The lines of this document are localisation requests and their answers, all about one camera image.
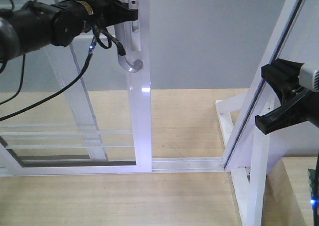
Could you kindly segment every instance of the wooden floor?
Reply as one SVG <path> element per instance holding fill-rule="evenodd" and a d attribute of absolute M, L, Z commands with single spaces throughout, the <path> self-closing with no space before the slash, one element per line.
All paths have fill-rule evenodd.
<path fill-rule="evenodd" d="M 262 226 L 287 226 L 284 224 L 282 211 L 273 196 L 268 179 L 265 185 Z"/>
<path fill-rule="evenodd" d="M 1 226 L 240 226 L 227 173 L 10 177 Z"/>
<path fill-rule="evenodd" d="M 221 156 L 224 145 L 215 101 L 246 91 L 152 90 L 153 157 Z"/>

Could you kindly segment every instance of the white aluminum frame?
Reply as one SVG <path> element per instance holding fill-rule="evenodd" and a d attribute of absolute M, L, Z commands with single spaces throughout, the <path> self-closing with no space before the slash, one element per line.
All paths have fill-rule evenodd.
<path fill-rule="evenodd" d="M 279 55 L 284 45 L 282 40 L 287 39 L 294 24 L 294 22 L 291 22 L 291 19 L 294 17 L 294 12 L 298 10 L 298 15 L 304 0 L 299 6 L 299 9 L 297 9 L 298 2 L 299 0 L 286 0 L 283 6 L 223 154 L 225 170 L 232 174 L 243 226 L 261 225 L 267 174 L 270 135 L 265 136 L 257 129 L 255 126 L 255 116 L 263 115 L 273 109 L 273 100 L 270 105 L 266 103 L 269 99 L 273 98 L 274 93 L 271 87 L 262 80 L 261 67 L 270 63 L 274 57 Z M 246 169 L 242 167 L 245 164 L 245 162 L 241 160 L 244 154 L 251 155 L 251 175 L 249 182 Z"/>
<path fill-rule="evenodd" d="M 152 173 L 224 172 L 221 157 L 153 159 Z"/>
<path fill-rule="evenodd" d="M 225 147 L 223 162 L 227 172 L 230 172 L 232 168 L 240 167 L 239 156 L 241 151 L 245 148 L 246 140 L 250 132 L 255 126 L 254 117 L 255 115 L 259 115 L 261 113 L 262 108 L 266 104 L 270 95 L 273 93 L 270 87 L 263 87 L 260 90 L 260 86 L 263 82 L 261 78 L 261 67 L 270 63 L 273 59 L 298 1 L 299 0 L 286 0 L 279 15 L 265 53 L 261 59 L 251 87 L 247 93 L 247 97 L 243 103 L 238 120 L 234 125 Z M 257 102 L 252 106 L 255 97 L 258 99 Z"/>
<path fill-rule="evenodd" d="M 127 82 L 129 86 L 129 98 L 132 116 L 132 132 L 134 138 L 134 147 L 136 153 L 136 165 L 125 166 L 77 166 L 77 167 L 22 167 L 15 158 L 6 150 L 2 145 L 0 146 L 0 161 L 5 166 L 9 173 L 12 175 L 66 175 L 66 174 L 101 174 L 101 173 L 144 173 L 152 171 L 152 145 L 151 145 L 151 92 L 150 92 L 150 24 L 149 24 L 149 11 L 150 4 L 149 0 L 139 0 L 139 21 L 140 21 L 140 36 L 141 36 L 141 49 L 139 54 L 131 54 L 129 49 L 130 45 L 126 45 L 127 57 L 132 62 L 137 59 L 143 62 L 143 68 L 137 73 L 127 73 Z M 51 47 L 49 58 L 57 59 L 59 50 L 54 46 Z M 54 63 L 53 66 L 58 66 L 60 62 Z M 61 81 L 65 85 L 65 81 L 68 82 L 69 79 L 64 79 Z M 84 95 L 80 96 L 80 101 L 83 102 Z M 92 125 L 92 116 L 88 116 L 83 119 L 82 117 L 78 121 L 84 121 L 83 125 Z M 99 134 L 101 132 L 94 131 L 93 134 Z M 123 131 L 120 133 L 131 133 L 130 131 Z M 101 147 L 89 147 L 94 151 L 103 150 Z"/>
<path fill-rule="evenodd" d="M 225 146 L 227 145 L 231 132 L 234 128 L 230 112 L 240 110 L 243 107 L 246 96 L 247 92 L 244 92 L 226 100 L 216 100 L 215 102 L 218 122 Z"/>

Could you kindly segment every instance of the gray wall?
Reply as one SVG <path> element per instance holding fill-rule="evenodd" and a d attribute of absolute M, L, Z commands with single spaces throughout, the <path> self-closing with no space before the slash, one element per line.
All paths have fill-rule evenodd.
<path fill-rule="evenodd" d="M 151 0 L 152 89 L 247 88 L 285 0 Z"/>

